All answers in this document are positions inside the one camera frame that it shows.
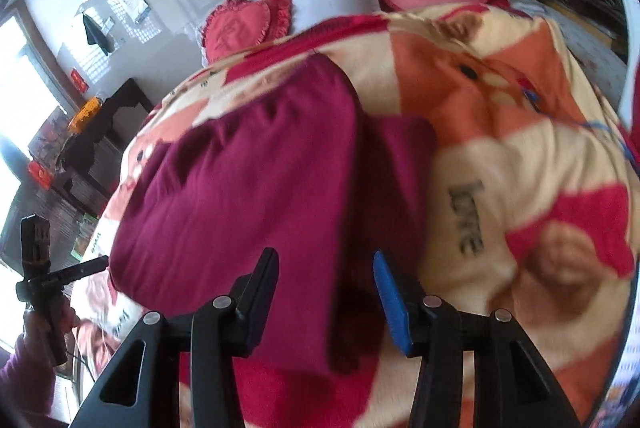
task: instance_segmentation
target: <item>person's hand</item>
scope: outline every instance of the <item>person's hand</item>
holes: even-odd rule
[[[73,327],[80,323],[80,318],[76,315],[76,310],[69,305],[69,300],[65,297],[62,305],[62,314],[58,322],[58,328],[62,333],[71,332]],[[47,342],[47,332],[50,331],[49,323],[36,311],[24,312],[24,347],[27,349],[29,357],[47,366],[55,366],[50,359],[50,348]]]

